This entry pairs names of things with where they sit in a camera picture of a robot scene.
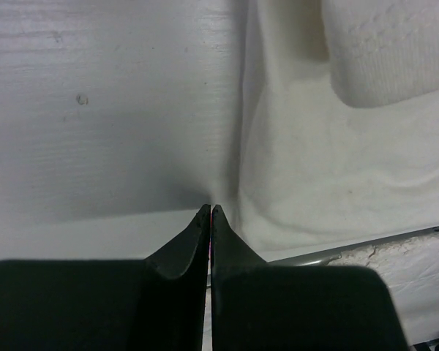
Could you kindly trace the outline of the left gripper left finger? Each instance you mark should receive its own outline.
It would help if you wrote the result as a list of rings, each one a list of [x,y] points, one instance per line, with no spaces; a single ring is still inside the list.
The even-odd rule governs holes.
[[[142,260],[0,260],[0,350],[200,350],[210,226]]]

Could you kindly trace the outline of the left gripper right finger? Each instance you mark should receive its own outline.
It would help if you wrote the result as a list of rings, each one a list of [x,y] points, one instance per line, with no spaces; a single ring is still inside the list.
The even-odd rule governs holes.
[[[211,214],[215,350],[407,350],[387,286],[361,266],[272,265]]]

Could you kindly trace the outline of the white t shirt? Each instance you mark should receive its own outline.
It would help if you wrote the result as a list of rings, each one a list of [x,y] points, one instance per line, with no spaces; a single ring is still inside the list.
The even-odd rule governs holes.
[[[439,225],[439,1],[251,1],[238,234],[258,252]]]

